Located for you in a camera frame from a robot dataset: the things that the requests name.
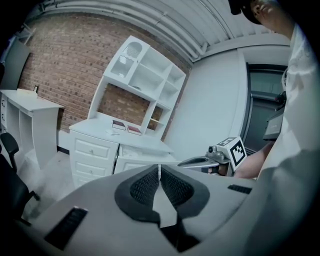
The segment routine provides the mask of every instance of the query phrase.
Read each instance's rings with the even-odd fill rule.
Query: white furniture
[[[57,118],[63,106],[17,90],[0,90],[1,132],[10,133],[19,146],[19,168],[25,155],[42,169],[57,152]]]
[[[178,164],[173,151],[161,141],[180,90],[186,78],[176,65],[150,47],[130,36],[106,68],[94,94],[87,120],[70,126],[70,161],[74,185],[150,164]],[[98,112],[108,84],[113,84],[148,101],[141,125]],[[156,106],[162,109],[153,119]],[[112,120],[140,129],[142,135],[112,127]],[[156,124],[155,130],[148,128]],[[128,146],[133,153],[124,154]]]

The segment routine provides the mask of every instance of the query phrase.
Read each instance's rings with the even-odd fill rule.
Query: white shirt
[[[285,87],[287,102],[281,133],[261,171],[278,166],[302,150],[320,149],[320,69],[306,36],[297,24],[290,48],[292,53]]]

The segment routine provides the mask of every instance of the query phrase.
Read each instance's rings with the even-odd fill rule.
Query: gray plastic surface
[[[319,150],[303,151],[277,168],[265,169],[256,182],[216,175],[211,178],[205,173],[174,167],[207,185],[212,197],[197,217],[183,221],[190,234],[205,239],[182,253],[173,248],[157,225],[130,219],[115,203],[118,184],[148,166],[85,184],[51,206],[30,229],[35,228],[39,234],[33,236],[38,244],[50,248],[43,244],[43,237],[73,206],[79,206],[88,209],[86,218],[63,254],[48,249],[49,255],[267,255],[305,217],[319,186],[319,156]],[[249,195],[238,195],[225,191],[228,184],[251,184],[253,189]]]
[[[196,237],[199,241],[204,240],[210,233],[221,227],[248,196],[228,189],[229,185],[254,188],[256,184],[256,181],[252,179],[210,175],[176,166],[170,167],[203,183],[209,189],[210,198],[201,213],[182,220],[186,233]]]
[[[88,213],[66,245],[66,255],[174,255],[175,248],[156,224],[132,220],[115,202],[117,186],[148,167],[86,183],[48,208],[33,228],[44,237],[71,208],[78,206]]]

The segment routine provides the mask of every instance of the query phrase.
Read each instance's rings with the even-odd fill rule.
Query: person's arm
[[[273,145],[274,142],[270,142],[258,152],[249,155],[235,171],[234,177],[243,179],[253,179],[258,177]]]

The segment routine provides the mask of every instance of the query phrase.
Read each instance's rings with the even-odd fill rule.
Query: chair armrest
[[[15,153],[19,151],[18,143],[10,133],[2,133],[0,135],[0,139],[9,156],[13,156]]]

